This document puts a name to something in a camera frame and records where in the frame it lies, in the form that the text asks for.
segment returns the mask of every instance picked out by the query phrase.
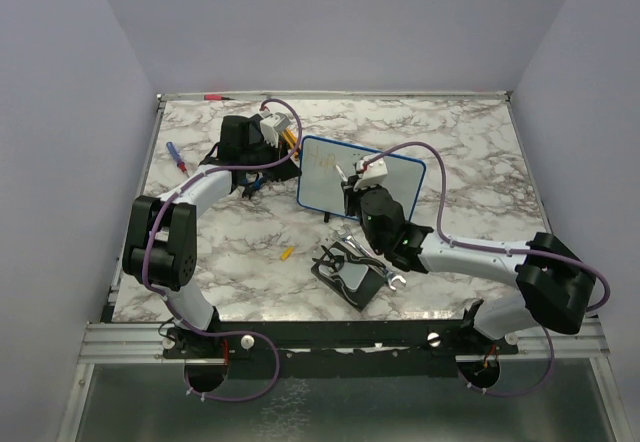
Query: white marble surface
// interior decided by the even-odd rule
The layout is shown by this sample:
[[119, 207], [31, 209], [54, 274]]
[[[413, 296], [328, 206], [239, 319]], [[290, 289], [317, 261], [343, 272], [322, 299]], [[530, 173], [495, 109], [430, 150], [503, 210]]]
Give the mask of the white marble surface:
[[[544, 230], [507, 107], [480, 100], [288, 100], [307, 134], [389, 148], [409, 140], [429, 142], [447, 164], [449, 192], [444, 227], [459, 236], [521, 240]], [[253, 115], [258, 101], [169, 102], [149, 170], [145, 194], [184, 180], [165, 148], [172, 141], [193, 170], [218, 141], [222, 117]], [[425, 150], [402, 153], [427, 163], [427, 177], [413, 221], [434, 225], [440, 178]], [[359, 313], [310, 272], [311, 257], [333, 229], [356, 224], [296, 203], [296, 181], [263, 188], [250, 201], [239, 191], [198, 221], [195, 280], [224, 320], [373, 320], [449, 318], [476, 298], [511, 290], [454, 274], [406, 274], [404, 289], [383, 287]], [[285, 262], [280, 255], [295, 246]], [[114, 321], [157, 321], [169, 314], [162, 301], [123, 275]]]

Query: small whiteboard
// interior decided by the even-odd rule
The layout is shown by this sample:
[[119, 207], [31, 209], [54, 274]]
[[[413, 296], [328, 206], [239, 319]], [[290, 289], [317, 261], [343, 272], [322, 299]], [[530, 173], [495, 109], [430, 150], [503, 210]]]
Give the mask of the small whiteboard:
[[[381, 151], [314, 135], [302, 140], [301, 150], [298, 204], [346, 217], [340, 176], [335, 165], [338, 164], [349, 177], [356, 173], [355, 163], [358, 160]], [[382, 186], [402, 205], [407, 220], [411, 220], [427, 166], [422, 160], [395, 154], [385, 157], [385, 162], [388, 175]]]

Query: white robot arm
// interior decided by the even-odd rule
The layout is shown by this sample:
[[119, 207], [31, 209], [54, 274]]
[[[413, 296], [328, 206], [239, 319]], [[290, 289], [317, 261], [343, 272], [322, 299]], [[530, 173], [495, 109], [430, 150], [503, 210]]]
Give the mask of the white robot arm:
[[405, 271], [466, 274], [519, 291], [472, 306], [465, 319], [478, 333], [497, 340], [537, 325], [565, 334], [580, 330], [595, 277], [580, 268], [584, 264], [555, 236], [538, 233], [530, 241], [491, 242], [412, 224], [380, 185], [387, 173], [384, 160], [369, 167], [365, 162], [356, 164], [356, 174], [348, 178], [339, 167], [337, 171], [345, 212], [358, 218], [377, 254]]
[[[300, 174], [290, 160], [273, 165], [290, 148], [283, 137], [289, 123], [289, 119], [280, 113], [263, 112], [251, 118], [225, 117], [215, 156], [212, 154], [216, 146], [196, 172], [178, 187], [159, 197], [140, 196], [133, 203], [123, 253], [123, 270], [144, 283], [142, 273], [149, 229], [161, 207], [170, 200], [147, 261], [149, 288], [163, 294], [176, 313], [196, 329], [207, 331], [218, 319], [216, 309], [191, 280], [197, 259], [196, 221], [241, 185], [247, 174], [256, 174], [256, 180], [274, 181], [288, 180]], [[218, 170], [220, 166], [234, 166], [236, 170]], [[260, 171], [243, 169], [256, 166], [265, 168]]]

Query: black cable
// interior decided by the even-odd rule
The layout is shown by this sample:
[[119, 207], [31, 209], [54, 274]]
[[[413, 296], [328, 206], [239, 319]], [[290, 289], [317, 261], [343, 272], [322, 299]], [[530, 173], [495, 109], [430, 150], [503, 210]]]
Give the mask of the black cable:
[[211, 148], [211, 150], [209, 151], [209, 153], [207, 155], [204, 156], [204, 158], [206, 159], [207, 157], [211, 157], [211, 155], [213, 154], [213, 152], [218, 148], [218, 144], [219, 142], [216, 142], [215, 144], [213, 144], [213, 147]]
[[160, 326], [158, 327], [158, 335], [160, 337], [167, 338], [167, 339], [177, 343], [178, 341], [176, 340], [176, 338], [173, 335], [169, 335], [168, 331], [166, 333], [164, 333], [164, 334], [162, 332], [160, 332], [165, 325], [168, 325], [169, 323], [172, 323], [174, 320], [175, 320], [174, 317], [171, 317], [170, 319], [167, 319], [163, 323], [161, 323]]

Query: gray wall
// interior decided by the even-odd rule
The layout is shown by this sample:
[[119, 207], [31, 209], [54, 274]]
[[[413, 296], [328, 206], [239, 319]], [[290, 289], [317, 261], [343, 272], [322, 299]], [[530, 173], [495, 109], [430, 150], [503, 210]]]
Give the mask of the gray wall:
[[611, 279], [611, 362], [640, 440], [640, 0], [567, 0], [515, 92], [555, 232]]
[[514, 89], [564, 0], [109, 0], [160, 92]]
[[0, 0], [0, 27], [0, 432], [51, 441], [155, 97], [106, 0]]

